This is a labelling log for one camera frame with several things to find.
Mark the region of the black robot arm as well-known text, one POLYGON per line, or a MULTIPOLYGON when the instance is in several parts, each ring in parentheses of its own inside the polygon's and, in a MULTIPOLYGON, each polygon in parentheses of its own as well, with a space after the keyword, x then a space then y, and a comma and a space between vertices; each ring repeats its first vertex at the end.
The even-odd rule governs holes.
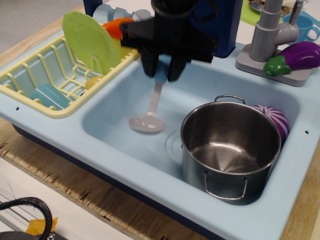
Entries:
POLYGON ((155 76, 160 55, 171 57, 170 82, 179 79, 191 60, 212 61, 218 40, 191 24, 189 16, 196 4, 195 0, 153 0, 153 17, 120 25, 121 45, 138 50, 147 76, 155 76))

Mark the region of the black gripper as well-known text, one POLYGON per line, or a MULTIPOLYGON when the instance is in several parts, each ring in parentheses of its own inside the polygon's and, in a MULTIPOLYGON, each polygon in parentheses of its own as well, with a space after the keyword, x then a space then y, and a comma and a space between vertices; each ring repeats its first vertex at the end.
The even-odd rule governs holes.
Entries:
POLYGON ((171 56, 167 80, 177 81, 192 60, 210 63, 218 40, 196 29, 187 18, 159 15, 147 20, 123 23, 121 45, 136 48, 141 55, 144 73, 154 77, 159 55, 171 56))

